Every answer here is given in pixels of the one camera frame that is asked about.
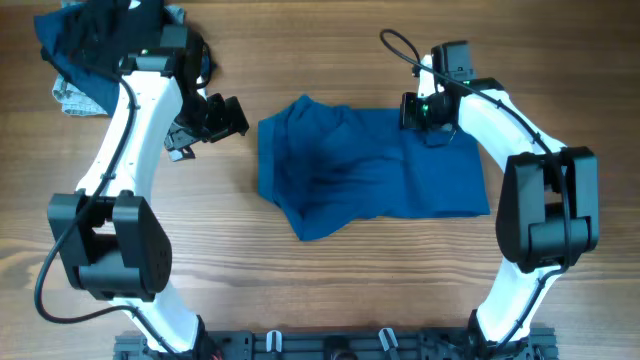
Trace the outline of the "black folded garment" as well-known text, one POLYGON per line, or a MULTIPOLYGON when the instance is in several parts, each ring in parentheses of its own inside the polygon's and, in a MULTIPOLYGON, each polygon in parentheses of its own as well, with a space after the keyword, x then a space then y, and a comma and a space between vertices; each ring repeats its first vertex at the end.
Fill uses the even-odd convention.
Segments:
POLYGON ((159 44, 164 0, 89 0, 66 15, 56 40, 74 65, 99 74, 114 73, 126 55, 159 44))

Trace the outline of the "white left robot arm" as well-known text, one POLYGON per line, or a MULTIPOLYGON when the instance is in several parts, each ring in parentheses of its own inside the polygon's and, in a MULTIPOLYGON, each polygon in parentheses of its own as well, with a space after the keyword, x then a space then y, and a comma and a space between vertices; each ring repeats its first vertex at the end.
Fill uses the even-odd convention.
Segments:
POLYGON ((171 243, 150 205, 162 152, 188 159, 194 143, 248 131, 236 98, 205 94, 201 63, 209 53, 185 25, 166 25, 128 49, 114 73, 119 99, 96 158, 76 190, 48 206, 50 257, 106 313, 128 315, 142 332, 143 358, 221 357, 171 284, 171 243))

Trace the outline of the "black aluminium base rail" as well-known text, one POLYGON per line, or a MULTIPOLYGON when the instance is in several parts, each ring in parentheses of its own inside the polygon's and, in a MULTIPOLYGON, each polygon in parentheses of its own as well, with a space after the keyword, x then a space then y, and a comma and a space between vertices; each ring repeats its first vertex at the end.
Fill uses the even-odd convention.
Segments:
MULTIPOLYGON (((471 359, 463 328, 431 328, 413 332, 252 333, 209 332, 218 352, 199 359, 471 359)), ((522 350, 503 349, 493 359, 559 359, 553 328, 533 328, 522 350)), ((116 337, 113 359, 176 359, 152 350, 142 335, 116 337)))

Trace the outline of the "navy folded garment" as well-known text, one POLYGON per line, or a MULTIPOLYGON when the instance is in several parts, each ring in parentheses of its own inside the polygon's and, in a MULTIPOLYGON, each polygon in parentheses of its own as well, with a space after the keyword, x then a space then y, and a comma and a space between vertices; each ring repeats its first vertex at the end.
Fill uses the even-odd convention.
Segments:
POLYGON ((166 5, 159 44, 126 55, 119 61, 116 72, 101 75, 96 70, 72 64, 57 48, 56 40, 63 31, 64 17, 82 3, 36 16, 36 35, 42 45, 43 59, 65 80, 100 105, 107 114, 115 114, 119 88, 123 82, 131 84, 130 78, 138 72, 157 73, 163 78, 173 78, 178 85, 183 105, 187 97, 200 95, 198 91, 204 84, 198 78, 202 76, 203 65, 211 63, 206 53, 207 45, 199 33, 178 22, 166 5))

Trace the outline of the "teal blue polo shirt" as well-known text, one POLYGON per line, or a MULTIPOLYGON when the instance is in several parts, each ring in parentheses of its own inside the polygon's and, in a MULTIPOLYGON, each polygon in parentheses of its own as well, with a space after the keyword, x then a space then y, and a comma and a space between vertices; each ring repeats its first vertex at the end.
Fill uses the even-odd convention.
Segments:
POLYGON ((257 139, 259 194, 301 241, 356 219, 490 212, 476 140, 403 129, 396 109, 328 106, 303 95, 261 120, 257 139))

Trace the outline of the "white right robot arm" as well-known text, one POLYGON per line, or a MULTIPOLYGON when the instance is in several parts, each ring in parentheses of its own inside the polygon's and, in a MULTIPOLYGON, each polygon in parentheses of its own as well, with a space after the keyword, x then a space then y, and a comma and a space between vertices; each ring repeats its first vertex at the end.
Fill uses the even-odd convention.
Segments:
POLYGON ((502 170, 495 223, 502 262, 470 329, 485 352, 518 346, 549 288, 599 241, 596 156, 548 136, 492 78, 422 82, 403 94, 400 125, 469 135, 502 170))

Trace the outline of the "light grey folded garment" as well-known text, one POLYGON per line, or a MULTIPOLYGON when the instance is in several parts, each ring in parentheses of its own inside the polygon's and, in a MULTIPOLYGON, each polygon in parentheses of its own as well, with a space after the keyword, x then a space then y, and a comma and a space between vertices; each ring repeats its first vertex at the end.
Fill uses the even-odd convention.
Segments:
POLYGON ((107 114, 100 105, 66 81, 62 75, 56 77, 51 93, 66 115, 84 117, 107 114))

